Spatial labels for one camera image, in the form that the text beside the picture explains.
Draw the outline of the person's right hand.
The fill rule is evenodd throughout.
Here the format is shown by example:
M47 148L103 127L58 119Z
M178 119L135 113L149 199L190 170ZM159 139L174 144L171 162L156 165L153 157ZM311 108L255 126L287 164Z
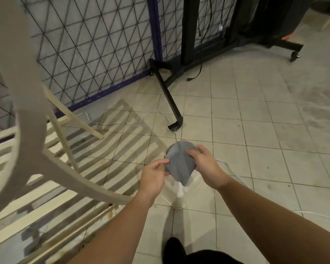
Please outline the person's right hand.
M196 170L202 175L204 182L208 186L219 191L233 181L233 178L220 168L211 151L200 144L196 150L203 154L200 160L195 160Z

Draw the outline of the person's left hand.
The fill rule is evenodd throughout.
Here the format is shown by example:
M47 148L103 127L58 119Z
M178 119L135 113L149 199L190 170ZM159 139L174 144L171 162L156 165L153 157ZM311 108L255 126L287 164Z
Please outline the person's left hand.
M144 196L150 203L150 206L152 206L161 193L165 184L165 177L168 175L169 173L165 170L165 165L164 169L153 169L151 168L151 163L144 166L137 194Z

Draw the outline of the grey cloth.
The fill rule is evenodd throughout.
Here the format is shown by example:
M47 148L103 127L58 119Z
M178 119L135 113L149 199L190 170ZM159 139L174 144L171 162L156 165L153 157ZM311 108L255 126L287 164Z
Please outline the grey cloth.
M190 176L196 168L195 160L187 153L188 150L198 151L198 148L189 141L178 141L167 149L165 155L165 158L170 160L164 165L165 171L182 186L187 186Z

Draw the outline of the person's right forearm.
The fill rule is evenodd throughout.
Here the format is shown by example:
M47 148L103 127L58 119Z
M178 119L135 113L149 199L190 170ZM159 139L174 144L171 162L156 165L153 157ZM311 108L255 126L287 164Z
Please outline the person's right forearm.
M216 182L233 217L270 264L330 264L330 232L230 176Z

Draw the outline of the person's left forearm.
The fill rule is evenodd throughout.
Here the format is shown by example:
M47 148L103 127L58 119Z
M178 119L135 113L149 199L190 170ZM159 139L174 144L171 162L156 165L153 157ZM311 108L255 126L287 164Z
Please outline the person's left forearm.
M68 264L132 264L149 209L159 193L140 189Z

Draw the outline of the white translucent fabric piece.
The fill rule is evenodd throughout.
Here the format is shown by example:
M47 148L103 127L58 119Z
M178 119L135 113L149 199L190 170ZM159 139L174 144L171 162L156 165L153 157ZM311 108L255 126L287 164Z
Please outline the white translucent fabric piece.
M176 181L171 175L165 177L165 184L160 196L174 209L183 209L203 183L201 174L194 170L186 186Z

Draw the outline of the black wheeled stand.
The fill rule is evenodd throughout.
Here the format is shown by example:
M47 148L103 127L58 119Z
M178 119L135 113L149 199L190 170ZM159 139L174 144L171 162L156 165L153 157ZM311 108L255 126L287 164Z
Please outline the black wheeled stand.
M172 59L164 60L161 45L159 20L151 20L151 29L155 33L155 59L150 59L149 75L155 75L160 88L165 95L167 102L176 118L176 122L168 126L169 130L177 131L183 125L181 115L171 93L169 86L179 79L185 72L200 66L199 74L205 62L213 59L222 53L227 52L231 46L226 45L226 33L222 37L216 37L204 44L204 47L195 49L195 32L197 23L197 12L199 0L184 0L184 14L182 19L182 41L180 55Z

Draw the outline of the person's black clothing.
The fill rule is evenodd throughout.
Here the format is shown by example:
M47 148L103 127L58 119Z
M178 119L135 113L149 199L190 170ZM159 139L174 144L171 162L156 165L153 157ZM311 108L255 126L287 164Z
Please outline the person's black clothing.
M163 264L243 264L230 255L216 250L200 250L187 254L176 237L167 240L162 262Z

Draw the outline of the large blue framed mesh panel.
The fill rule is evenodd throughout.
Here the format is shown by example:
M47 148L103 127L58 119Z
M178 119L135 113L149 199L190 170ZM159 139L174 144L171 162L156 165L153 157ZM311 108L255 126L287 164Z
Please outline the large blue framed mesh panel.
M141 78L154 58L151 0L15 0L43 84L71 111Z

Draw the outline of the narrow blue framed mesh panel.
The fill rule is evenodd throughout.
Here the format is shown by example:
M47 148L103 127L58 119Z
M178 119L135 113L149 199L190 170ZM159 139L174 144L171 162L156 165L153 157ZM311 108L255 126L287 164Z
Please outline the narrow blue framed mesh panel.
M157 0L163 59L180 55L184 0ZM195 49L216 37L222 37L230 26L237 0L199 0L195 32Z

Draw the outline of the black wheeled equipment cart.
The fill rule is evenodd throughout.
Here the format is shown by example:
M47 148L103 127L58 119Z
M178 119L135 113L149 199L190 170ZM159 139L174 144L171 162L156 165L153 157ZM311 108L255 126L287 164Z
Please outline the black wheeled equipment cart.
M258 44L291 50L297 60L303 44L287 40L297 28L313 0L236 0L226 45Z

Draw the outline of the cream metal slatted frame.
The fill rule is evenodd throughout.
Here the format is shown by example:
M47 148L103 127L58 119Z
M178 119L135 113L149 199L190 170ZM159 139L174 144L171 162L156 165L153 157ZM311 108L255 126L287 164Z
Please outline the cream metal slatted frame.
M47 118L67 146L41 79L26 15L15 0L0 0L0 75L12 98L16 133L0 174L0 216L34 175L106 204L124 205L132 198L103 189L57 159L46 148Z

